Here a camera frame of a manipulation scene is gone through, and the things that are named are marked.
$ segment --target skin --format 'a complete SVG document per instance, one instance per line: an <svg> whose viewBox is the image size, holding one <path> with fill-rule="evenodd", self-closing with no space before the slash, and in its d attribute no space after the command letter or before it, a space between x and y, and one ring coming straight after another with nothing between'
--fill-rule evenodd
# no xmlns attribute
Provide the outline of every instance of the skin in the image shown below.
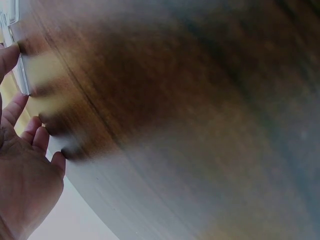
<svg viewBox="0 0 320 240"><path fill-rule="evenodd" d="M0 83L17 64L18 45L0 47ZM66 159L45 156L49 134L34 116L18 136L14 126L28 101L18 93L0 110L0 240L26 240L43 222L62 194Z"/></svg>

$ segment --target white object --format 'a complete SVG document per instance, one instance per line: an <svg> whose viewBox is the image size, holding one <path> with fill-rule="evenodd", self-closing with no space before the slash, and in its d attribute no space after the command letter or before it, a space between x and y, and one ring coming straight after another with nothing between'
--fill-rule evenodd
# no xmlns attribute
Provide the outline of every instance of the white object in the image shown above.
<svg viewBox="0 0 320 240"><path fill-rule="evenodd" d="M2 28L5 47L9 47L14 44L15 40L10 26L18 21L19 0L4 0L0 5L0 25ZM21 55L19 56L16 67L12 71L21 93L30 95L29 84Z"/></svg>

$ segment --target brown wood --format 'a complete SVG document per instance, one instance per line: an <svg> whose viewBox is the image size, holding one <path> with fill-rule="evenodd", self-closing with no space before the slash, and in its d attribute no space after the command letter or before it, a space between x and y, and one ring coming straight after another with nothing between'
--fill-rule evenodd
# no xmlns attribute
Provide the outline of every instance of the brown wood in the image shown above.
<svg viewBox="0 0 320 240"><path fill-rule="evenodd" d="M29 111L120 240L320 238L320 1L21 2Z"/></svg>

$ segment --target white wall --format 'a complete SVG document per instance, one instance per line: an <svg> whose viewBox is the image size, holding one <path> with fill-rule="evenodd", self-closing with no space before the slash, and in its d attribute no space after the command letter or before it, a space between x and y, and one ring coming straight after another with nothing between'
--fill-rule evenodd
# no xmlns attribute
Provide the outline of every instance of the white wall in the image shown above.
<svg viewBox="0 0 320 240"><path fill-rule="evenodd" d="M29 240L119 240L92 211L70 181L62 196Z"/></svg>

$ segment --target wood grain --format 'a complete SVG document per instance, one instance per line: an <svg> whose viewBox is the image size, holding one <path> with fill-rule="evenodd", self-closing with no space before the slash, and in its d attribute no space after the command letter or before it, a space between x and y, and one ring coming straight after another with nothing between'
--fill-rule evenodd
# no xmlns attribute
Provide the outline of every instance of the wood grain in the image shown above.
<svg viewBox="0 0 320 240"><path fill-rule="evenodd" d="M120 240L320 238L320 2L26 0L28 109Z"/></svg>

